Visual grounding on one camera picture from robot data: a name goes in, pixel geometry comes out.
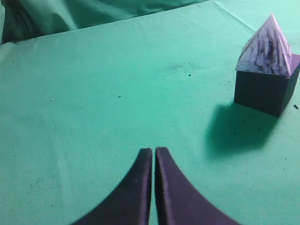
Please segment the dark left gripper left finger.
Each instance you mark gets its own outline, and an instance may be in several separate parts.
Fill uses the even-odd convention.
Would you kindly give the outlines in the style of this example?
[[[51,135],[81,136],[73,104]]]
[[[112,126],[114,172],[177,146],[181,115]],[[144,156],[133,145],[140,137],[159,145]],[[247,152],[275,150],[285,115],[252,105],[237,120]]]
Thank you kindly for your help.
[[[74,225],[147,225],[152,187],[152,150],[140,149],[117,187]]]

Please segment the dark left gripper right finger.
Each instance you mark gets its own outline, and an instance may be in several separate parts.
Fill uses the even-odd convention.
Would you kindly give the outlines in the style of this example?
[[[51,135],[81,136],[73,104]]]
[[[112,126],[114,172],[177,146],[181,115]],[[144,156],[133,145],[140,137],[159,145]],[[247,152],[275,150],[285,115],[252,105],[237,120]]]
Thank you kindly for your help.
[[[155,201],[159,225],[237,225],[189,182],[166,147],[155,150]]]

